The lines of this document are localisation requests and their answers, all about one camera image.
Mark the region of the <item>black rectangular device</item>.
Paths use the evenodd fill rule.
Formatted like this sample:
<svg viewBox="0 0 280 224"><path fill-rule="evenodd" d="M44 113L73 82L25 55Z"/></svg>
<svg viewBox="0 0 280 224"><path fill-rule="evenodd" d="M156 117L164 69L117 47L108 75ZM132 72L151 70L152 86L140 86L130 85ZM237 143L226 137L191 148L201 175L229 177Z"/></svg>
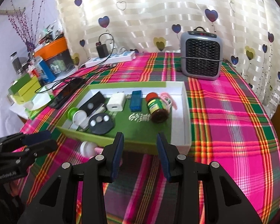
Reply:
<svg viewBox="0 0 280 224"><path fill-rule="evenodd" d="M85 111L87 116L90 116L105 102L106 102L106 98L103 96L103 94L100 91L98 91L89 100L87 100L81 107L79 107L79 110Z"/></svg>

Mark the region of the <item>heart pattern curtain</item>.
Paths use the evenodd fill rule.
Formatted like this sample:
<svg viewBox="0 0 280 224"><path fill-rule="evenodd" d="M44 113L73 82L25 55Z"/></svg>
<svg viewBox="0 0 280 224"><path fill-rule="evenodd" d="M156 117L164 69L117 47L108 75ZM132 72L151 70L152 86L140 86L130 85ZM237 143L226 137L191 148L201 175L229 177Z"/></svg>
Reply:
<svg viewBox="0 0 280 224"><path fill-rule="evenodd" d="M55 0L69 52L83 64L110 48L177 52L196 27L218 35L223 57L272 117L280 105L280 6L275 0Z"/></svg>

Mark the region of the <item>purple dried flower branches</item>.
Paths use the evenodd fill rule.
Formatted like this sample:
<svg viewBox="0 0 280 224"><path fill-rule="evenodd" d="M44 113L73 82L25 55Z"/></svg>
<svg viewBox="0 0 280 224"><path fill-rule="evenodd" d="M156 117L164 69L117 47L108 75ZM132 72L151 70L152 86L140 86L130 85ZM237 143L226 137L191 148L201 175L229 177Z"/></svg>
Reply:
<svg viewBox="0 0 280 224"><path fill-rule="evenodd" d="M10 12L6 11L8 20L15 30L16 34L24 42L27 51L31 52L35 50L37 45L37 34L39 31L39 22L41 17L41 11L45 0L40 1L39 9L36 10L35 1L32 1L32 6L30 10L30 16L27 15L26 9L21 9L14 5L13 0L10 0L12 5L12 10Z"/></svg>

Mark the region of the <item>blue USB adapter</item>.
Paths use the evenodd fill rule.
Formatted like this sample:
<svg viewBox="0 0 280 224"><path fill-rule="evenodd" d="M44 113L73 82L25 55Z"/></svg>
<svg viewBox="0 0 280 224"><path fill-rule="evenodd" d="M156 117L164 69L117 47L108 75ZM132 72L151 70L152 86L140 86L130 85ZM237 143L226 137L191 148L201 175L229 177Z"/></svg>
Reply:
<svg viewBox="0 0 280 224"><path fill-rule="evenodd" d="M141 112L142 91L133 91L130 98L129 108L131 112Z"/></svg>

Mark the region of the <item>grey mini fan heater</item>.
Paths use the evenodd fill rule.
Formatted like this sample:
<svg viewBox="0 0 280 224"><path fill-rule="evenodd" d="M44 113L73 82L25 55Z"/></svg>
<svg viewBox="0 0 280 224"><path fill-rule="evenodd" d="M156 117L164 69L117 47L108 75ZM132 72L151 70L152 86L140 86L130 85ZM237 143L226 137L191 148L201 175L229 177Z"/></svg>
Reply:
<svg viewBox="0 0 280 224"><path fill-rule="evenodd" d="M216 80L223 62L223 42L203 27L181 35L181 71L196 79Z"/></svg>

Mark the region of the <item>orange lidded storage bin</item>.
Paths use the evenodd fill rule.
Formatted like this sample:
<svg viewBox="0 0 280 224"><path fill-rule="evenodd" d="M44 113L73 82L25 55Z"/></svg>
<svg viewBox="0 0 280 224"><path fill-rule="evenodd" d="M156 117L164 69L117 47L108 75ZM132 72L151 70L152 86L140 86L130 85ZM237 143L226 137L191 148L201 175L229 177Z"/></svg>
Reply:
<svg viewBox="0 0 280 224"><path fill-rule="evenodd" d="M40 56L56 77L65 75L75 69L64 37L56 39L35 51L34 56Z"/></svg>

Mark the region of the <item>green yellow box stack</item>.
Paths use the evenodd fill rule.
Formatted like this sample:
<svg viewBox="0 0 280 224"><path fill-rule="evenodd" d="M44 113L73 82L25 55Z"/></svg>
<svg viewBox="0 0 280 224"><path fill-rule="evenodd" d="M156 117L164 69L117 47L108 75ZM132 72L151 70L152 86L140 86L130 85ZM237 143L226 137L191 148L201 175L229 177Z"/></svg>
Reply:
<svg viewBox="0 0 280 224"><path fill-rule="evenodd" d="M21 105L31 101L36 95L35 91L40 87L37 76L24 74L13 82L8 93L15 103Z"/></svg>

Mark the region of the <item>white USB charger plug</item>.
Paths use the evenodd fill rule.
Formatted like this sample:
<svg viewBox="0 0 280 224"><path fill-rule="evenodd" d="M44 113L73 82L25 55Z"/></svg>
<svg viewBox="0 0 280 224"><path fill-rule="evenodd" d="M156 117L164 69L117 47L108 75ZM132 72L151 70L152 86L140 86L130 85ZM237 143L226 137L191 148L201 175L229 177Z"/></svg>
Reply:
<svg viewBox="0 0 280 224"><path fill-rule="evenodd" d="M107 110L110 112L121 112L124 109L126 102L126 95L124 92L115 93L110 98L106 104Z"/></svg>

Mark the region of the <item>green tissue pack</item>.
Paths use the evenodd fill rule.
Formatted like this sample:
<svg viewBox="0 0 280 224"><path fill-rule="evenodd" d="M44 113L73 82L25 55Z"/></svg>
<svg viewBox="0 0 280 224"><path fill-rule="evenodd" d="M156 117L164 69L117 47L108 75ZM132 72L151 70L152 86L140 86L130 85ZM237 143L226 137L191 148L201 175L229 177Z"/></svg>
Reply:
<svg viewBox="0 0 280 224"><path fill-rule="evenodd" d="M35 95L35 97L23 104L25 113L28 119L33 120L37 115L51 102L54 98L52 91L41 92Z"/></svg>

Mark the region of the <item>black oval three-button disc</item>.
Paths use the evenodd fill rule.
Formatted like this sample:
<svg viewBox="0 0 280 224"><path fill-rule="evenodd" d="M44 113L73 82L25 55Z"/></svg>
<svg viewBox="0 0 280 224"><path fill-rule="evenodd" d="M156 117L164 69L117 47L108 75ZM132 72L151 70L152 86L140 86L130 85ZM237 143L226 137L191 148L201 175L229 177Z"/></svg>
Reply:
<svg viewBox="0 0 280 224"><path fill-rule="evenodd" d="M94 135L104 135L114 128L115 124L109 114L98 113L88 121L88 131Z"/></svg>

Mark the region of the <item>white power strip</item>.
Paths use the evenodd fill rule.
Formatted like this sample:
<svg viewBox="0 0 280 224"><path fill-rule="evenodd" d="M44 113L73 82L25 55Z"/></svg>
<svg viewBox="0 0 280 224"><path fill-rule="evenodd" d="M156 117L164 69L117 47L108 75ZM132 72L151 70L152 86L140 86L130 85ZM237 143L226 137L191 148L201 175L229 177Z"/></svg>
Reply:
<svg viewBox="0 0 280 224"><path fill-rule="evenodd" d="M106 64L116 64L122 62L132 61L136 58L135 51L125 51L124 53L117 55L112 54L110 57L107 56L105 58L95 57L88 60L84 65L86 68L97 66L97 65L106 65Z"/></svg>

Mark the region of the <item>brown medicine bottle red cap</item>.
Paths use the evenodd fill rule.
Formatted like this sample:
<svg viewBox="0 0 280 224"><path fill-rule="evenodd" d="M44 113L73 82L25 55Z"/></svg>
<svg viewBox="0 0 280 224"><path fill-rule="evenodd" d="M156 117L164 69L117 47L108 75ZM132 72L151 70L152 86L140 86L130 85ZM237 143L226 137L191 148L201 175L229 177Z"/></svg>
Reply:
<svg viewBox="0 0 280 224"><path fill-rule="evenodd" d="M163 123L168 119L169 112L166 105L155 92L148 93L145 100L154 123Z"/></svg>

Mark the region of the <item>plaid tablecloth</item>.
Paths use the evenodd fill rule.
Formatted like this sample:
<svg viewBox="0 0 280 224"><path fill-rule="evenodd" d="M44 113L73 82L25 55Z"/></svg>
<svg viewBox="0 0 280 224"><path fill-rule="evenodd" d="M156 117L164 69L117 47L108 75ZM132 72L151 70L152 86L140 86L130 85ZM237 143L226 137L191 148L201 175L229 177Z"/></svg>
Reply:
<svg viewBox="0 0 280 224"><path fill-rule="evenodd" d="M180 57L145 53L94 75L91 84L125 81L182 81L187 90L192 146L197 162L219 162L269 223L280 208L280 145L273 124L250 84L229 63L214 81L188 78L178 71ZM105 184L110 223L172 223L177 185L163 176L157 156L126 152L118 178Z"/></svg>

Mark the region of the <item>black smartphone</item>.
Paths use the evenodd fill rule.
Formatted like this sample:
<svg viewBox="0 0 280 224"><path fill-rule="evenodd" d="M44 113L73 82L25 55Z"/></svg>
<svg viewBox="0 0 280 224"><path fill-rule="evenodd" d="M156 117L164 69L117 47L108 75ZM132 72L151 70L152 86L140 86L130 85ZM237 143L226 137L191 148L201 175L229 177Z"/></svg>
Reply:
<svg viewBox="0 0 280 224"><path fill-rule="evenodd" d="M60 109L84 83L85 79L83 78L71 79L52 100L49 107L53 109Z"/></svg>

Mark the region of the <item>green cardboard box tray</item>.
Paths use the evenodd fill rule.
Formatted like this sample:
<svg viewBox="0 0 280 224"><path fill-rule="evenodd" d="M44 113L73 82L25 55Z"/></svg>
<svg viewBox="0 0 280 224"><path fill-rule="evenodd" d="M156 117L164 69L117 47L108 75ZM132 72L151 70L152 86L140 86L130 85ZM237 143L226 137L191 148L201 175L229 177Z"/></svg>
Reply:
<svg viewBox="0 0 280 224"><path fill-rule="evenodd" d="M163 123L153 123L145 101L141 112L131 112L126 102L121 112L109 112L114 128L105 135L98 136L90 130L82 130L68 118L67 112L56 124L57 129L67 138L88 141L104 147L113 142L117 132L124 134L124 149L130 152L157 154L156 140L158 133L164 133L167 141L177 147L181 154L188 154L191 145L191 118L185 84L174 81L149 81L129 83L107 83L88 85L69 105L69 109L80 108L97 92L106 99L115 93L130 96L133 91L141 91L145 97L148 93L168 93L177 107L171 108L169 118Z"/></svg>

